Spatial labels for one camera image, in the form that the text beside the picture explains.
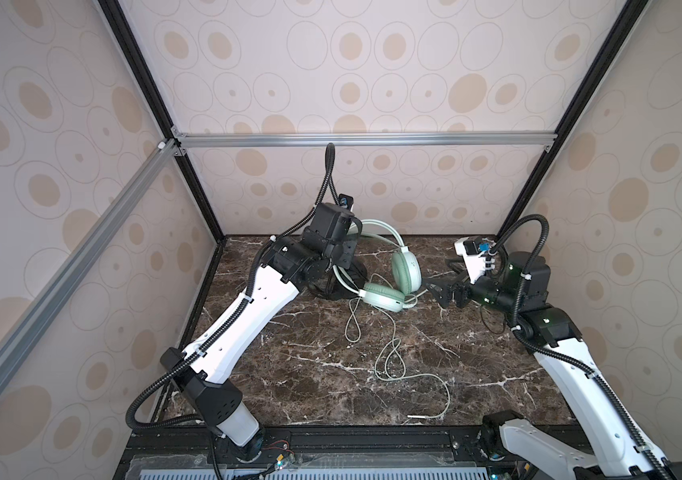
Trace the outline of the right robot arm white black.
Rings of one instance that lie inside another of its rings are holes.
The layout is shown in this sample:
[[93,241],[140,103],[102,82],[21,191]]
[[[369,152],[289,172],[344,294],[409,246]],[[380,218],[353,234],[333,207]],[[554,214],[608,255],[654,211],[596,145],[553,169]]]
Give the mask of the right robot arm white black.
[[602,375],[582,332],[548,303],[550,276],[543,257],[514,252],[497,276],[464,273],[423,282],[443,307],[474,301],[503,313],[513,336],[556,384],[590,447],[582,452],[506,410],[484,416],[483,453],[517,456],[552,479],[682,479],[682,462],[669,460],[641,429]]

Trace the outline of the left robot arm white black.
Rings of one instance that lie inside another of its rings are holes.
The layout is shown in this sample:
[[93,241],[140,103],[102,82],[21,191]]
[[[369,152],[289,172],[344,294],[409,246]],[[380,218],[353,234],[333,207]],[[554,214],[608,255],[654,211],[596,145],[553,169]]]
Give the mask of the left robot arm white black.
[[353,198],[321,203],[298,239],[272,237],[256,254],[248,283],[214,324],[186,347],[161,357],[171,382],[195,409],[205,427],[227,438],[252,458],[263,443],[263,428],[230,380],[241,356],[269,321],[333,266],[350,265],[360,219]]

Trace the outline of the black blue gaming headphones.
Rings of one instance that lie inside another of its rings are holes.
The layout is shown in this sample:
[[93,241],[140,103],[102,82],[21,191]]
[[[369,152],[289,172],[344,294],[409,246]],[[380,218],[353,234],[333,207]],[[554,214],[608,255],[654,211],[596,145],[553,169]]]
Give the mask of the black blue gaming headphones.
[[[363,287],[370,279],[368,269],[357,257],[352,260],[349,269],[341,269],[340,273],[344,281],[353,289]],[[310,284],[308,289],[312,295],[324,300],[338,301],[355,297],[355,293],[345,288],[337,279],[333,269],[328,270],[320,280]]]

